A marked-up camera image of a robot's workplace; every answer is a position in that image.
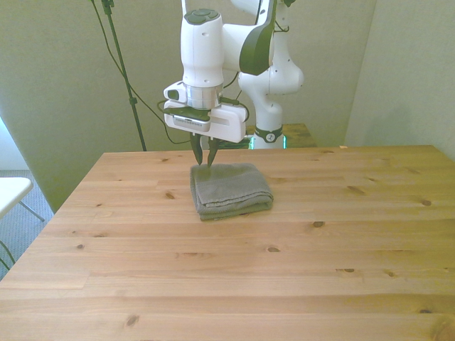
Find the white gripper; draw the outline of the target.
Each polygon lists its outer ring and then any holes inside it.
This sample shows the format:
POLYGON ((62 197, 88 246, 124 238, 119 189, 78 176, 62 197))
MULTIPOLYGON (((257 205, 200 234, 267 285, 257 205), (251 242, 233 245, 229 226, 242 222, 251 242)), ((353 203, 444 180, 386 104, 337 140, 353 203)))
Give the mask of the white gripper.
POLYGON ((182 114, 170 114, 169 126, 191 132, 190 143, 198 165, 203 162, 201 135, 209 136, 207 164, 211 167, 219 149, 220 139, 237 143, 245 137, 246 116, 247 111, 243 107, 216 107, 208 113, 208 121, 191 119, 182 114))

